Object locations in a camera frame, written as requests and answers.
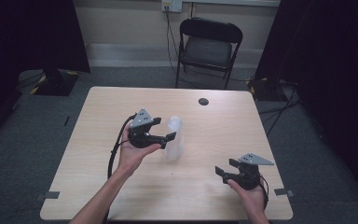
stand base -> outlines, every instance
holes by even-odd
[[[247,85],[256,101],[287,102],[287,97],[279,85],[272,87],[266,80],[251,80]]]
[[[69,96],[72,88],[78,78],[77,72],[60,72],[63,82],[59,87],[51,85],[46,79],[46,75],[40,78],[31,94],[34,95],[53,95],[53,96]]]

person's left hand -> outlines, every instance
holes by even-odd
[[[127,177],[130,177],[135,172],[146,155],[161,148],[160,144],[153,144],[144,148],[134,147],[129,141],[129,128],[130,126],[127,125],[121,137],[120,161],[117,167]]]

gray carpet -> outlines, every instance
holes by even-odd
[[[181,81],[179,87],[223,87],[221,77],[197,72],[182,74],[188,82]],[[38,73],[22,73],[20,80]],[[247,91],[244,80],[254,73],[254,69],[234,69],[236,80],[229,82],[228,89]],[[25,86],[23,95],[0,128],[0,223],[48,223],[40,219],[43,202],[35,198],[48,191],[91,87],[174,87],[170,67],[91,68],[91,74],[79,77],[68,97],[30,94],[34,84],[26,85],[35,79],[20,84]],[[285,91],[289,95],[291,88]],[[256,106],[264,111],[284,103],[256,102]],[[261,116],[266,132],[275,118],[270,119],[272,114]],[[312,116],[296,105],[282,113],[268,136],[283,184],[296,194],[290,198],[294,217],[274,223],[358,223],[358,184],[316,127]]]

clear plastic bottle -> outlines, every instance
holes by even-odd
[[[164,149],[165,158],[170,161],[177,161],[184,151],[184,138],[182,133],[183,122],[177,116],[172,116],[167,121],[168,130],[170,133],[176,132],[175,139],[167,143]]]

light wooden table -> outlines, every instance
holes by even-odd
[[[200,105],[199,98],[209,100]],[[94,87],[62,157],[49,191],[58,199],[46,199],[40,212],[45,220],[71,219],[106,181],[110,151],[123,122],[144,107],[161,124],[150,130],[168,133],[166,121],[183,120],[185,152],[178,161],[167,161],[163,149],[148,155],[125,183],[113,202],[109,219],[118,220],[239,220],[246,219],[236,192],[214,173],[219,166],[237,174],[228,164],[246,153],[269,161],[274,157],[255,108],[246,91],[204,91]],[[118,163],[117,152],[113,170]],[[277,164],[260,166],[269,184],[269,219],[290,219],[292,208],[283,188]]]

